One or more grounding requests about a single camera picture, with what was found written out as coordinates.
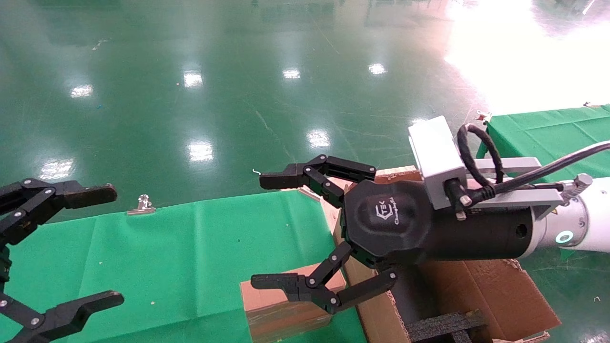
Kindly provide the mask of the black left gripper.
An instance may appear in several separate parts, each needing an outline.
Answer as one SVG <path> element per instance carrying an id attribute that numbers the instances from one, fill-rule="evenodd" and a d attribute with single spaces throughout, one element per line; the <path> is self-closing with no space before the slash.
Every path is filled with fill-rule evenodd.
<path id="1" fill-rule="evenodd" d="M 10 250 L 63 209 L 78 209 L 114 202 L 118 198 L 112 184 L 83 187 L 77 181 L 48 183 L 24 179 L 0 190 L 0 282 L 10 280 Z M 20 324 L 22 329 L 10 343 L 50 343 L 83 330 L 97 312 L 120 306 L 124 297 L 117 291 L 104 291 L 58 304 L 45 313 L 0 295 L 2 315 Z"/>

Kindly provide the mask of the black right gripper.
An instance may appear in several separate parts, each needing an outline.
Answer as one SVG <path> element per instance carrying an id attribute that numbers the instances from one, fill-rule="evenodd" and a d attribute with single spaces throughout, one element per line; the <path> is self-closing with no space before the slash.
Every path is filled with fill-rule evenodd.
<path id="1" fill-rule="evenodd" d="M 307 163 L 291 163 L 279 173 L 261 173 L 262 189 L 305 186 L 334 208 L 343 207 L 346 242 L 309 276 L 253 275 L 253 288 L 279 289 L 290 302 L 312 302 L 336 314 L 389 291 L 398 280 L 398 273 L 390 268 L 337 293 L 331 291 L 327 282 L 350 256 L 367 267 L 516 259 L 532 241 L 529 209 L 483 209 L 458 220 L 450 208 L 433 208 L 422 182 L 377 184 L 376 171 L 372 165 L 322 154 Z M 344 193 L 329 176 L 358 184 Z"/>

